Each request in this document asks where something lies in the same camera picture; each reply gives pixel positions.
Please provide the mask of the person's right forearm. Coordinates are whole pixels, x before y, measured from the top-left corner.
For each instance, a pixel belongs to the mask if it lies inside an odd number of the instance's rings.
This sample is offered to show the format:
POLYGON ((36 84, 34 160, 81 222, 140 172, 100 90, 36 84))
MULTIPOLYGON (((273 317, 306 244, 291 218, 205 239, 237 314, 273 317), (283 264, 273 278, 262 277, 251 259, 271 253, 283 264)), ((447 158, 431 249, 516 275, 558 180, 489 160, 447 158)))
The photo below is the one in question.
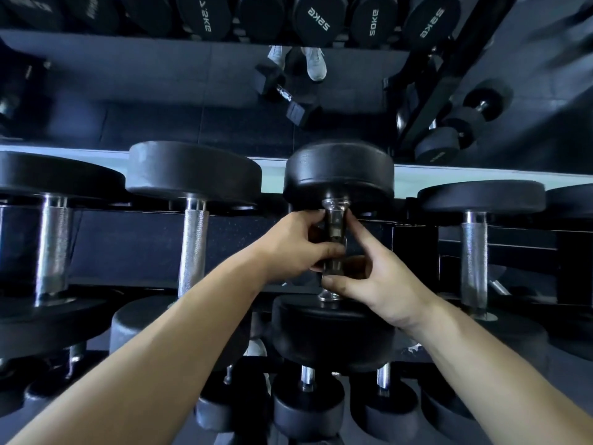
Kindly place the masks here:
POLYGON ((593 445, 593 418, 526 360, 433 293, 412 336, 494 445, 593 445))

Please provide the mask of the wall mirror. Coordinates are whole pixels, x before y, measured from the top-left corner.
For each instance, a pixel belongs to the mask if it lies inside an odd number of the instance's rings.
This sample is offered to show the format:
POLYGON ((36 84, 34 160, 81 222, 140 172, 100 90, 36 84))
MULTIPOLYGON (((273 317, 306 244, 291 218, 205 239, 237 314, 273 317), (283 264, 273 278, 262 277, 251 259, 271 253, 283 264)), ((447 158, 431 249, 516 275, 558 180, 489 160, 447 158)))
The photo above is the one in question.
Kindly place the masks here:
MULTIPOLYGON (((519 0, 493 44, 456 89, 459 103, 488 78, 515 97, 453 165, 593 174, 593 18, 559 29, 586 0, 519 0)), ((220 146, 287 158, 325 137, 395 147, 382 81, 408 53, 326 49, 326 80, 295 81, 318 94, 327 127, 301 130, 260 103, 250 72, 261 45, 0 30, 6 45, 51 61, 45 93, 54 110, 29 145, 128 150, 144 140, 220 146)))

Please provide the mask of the white sneaker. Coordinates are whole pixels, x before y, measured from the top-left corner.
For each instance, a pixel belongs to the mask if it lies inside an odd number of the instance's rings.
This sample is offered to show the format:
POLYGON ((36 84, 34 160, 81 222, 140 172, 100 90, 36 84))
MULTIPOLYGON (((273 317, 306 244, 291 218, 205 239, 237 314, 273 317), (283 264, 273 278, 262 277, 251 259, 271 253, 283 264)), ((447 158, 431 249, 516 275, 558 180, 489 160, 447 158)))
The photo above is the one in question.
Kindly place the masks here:
POLYGON ((320 48, 301 47, 305 56, 307 74, 314 83, 321 83, 327 76, 327 65, 324 59, 324 53, 320 48))

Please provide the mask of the black hex dumbbell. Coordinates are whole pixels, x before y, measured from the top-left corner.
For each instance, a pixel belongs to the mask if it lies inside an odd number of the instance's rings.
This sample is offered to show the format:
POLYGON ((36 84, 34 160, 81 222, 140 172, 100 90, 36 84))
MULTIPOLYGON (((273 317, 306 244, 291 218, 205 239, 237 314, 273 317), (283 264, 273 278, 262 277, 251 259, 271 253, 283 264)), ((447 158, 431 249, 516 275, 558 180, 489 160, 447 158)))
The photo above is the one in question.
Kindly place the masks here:
POLYGON ((272 61, 263 61, 254 67, 251 86, 259 97, 270 102, 286 104, 285 116, 295 126, 307 127, 321 109, 315 94, 296 94, 287 87, 285 72, 272 61))

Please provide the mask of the person's right hand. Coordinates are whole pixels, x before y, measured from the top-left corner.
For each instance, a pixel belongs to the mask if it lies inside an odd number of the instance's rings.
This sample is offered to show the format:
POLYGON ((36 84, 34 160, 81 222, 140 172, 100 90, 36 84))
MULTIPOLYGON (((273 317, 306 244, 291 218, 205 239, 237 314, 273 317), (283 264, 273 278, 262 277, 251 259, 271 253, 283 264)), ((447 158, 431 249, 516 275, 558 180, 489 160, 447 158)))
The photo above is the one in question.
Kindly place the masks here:
POLYGON ((362 247, 364 255, 343 262, 341 276, 366 273, 371 281, 371 300, 356 300, 367 305, 389 324, 412 332, 427 318, 438 301, 435 293, 391 250, 381 244, 352 214, 346 213, 346 225, 362 247))

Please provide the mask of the black dumbbell with dark handle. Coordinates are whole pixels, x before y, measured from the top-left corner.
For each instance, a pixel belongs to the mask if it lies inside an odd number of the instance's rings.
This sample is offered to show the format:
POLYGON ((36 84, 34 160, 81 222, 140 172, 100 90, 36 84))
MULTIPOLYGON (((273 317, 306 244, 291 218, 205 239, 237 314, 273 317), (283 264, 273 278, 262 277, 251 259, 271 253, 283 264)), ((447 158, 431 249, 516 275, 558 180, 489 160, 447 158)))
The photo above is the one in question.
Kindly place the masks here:
MULTIPOLYGON (((323 239, 345 244, 348 208, 376 209, 394 197, 394 166, 362 141, 322 141, 286 163, 284 198, 294 208, 321 209, 323 239)), ((391 360, 396 330, 366 305, 322 290, 282 294, 271 307, 271 339, 295 364, 341 374, 376 371, 391 360)))

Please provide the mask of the person's left hand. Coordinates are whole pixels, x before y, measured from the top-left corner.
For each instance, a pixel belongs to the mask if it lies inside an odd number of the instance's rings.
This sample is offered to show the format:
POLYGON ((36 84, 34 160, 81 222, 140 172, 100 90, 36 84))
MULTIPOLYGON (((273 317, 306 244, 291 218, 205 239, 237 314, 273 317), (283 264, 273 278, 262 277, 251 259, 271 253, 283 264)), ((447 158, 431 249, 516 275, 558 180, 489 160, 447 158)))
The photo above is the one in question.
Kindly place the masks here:
POLYGON ((318 226, 325 216, 325 210, 291 212, 255 242, 266 283, 284 281, 304 273, 306 243, 335 243, 325 239, 318 226))

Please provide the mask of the person's left forearm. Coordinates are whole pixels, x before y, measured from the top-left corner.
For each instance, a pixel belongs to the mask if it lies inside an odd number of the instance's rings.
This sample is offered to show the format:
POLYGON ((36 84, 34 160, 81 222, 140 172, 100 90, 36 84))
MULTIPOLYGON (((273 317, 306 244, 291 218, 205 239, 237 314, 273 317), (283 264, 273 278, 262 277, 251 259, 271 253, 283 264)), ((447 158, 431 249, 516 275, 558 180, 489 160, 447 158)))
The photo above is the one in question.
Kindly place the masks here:
POLYGON ((227 259, 7 445, 170 443, 266 283, 264 264, 253 249, 227 259))

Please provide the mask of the row of small black dumbbells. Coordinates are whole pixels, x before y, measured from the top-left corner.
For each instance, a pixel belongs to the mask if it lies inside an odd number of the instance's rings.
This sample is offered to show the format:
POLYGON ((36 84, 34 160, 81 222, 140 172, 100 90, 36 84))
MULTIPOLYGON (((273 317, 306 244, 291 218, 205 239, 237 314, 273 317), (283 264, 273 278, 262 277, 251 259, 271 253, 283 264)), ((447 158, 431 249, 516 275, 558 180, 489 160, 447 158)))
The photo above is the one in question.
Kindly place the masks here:
MULTIPOLYGON (((351 373, 354 376, 353 417, 357 424, 381 440, 390 441, 391 433, 407 426, 408 414, 414 413, 418 403, 413 392, 402 382, 395 380, 383 388, 373 381, 380 376, 381 368, 367 373, 351 373)), ((200 416, 204 408, 205 420, 216 419, 217 413, 210 407, 218 406, 229 396, 231 407, 242 413, 242 397, 248 389, 241 382, 249 382, 237 366, 235 384, 227 387, 225 375, 213 379, 209 374, 193 408, 200 416)), ((271 412, 274 425, 294 441, 315 442, 331 440, 338 436, 342 426, 345 406, 345 390, 332 372, 304 367, 287 360, 271 386, 271 412)))

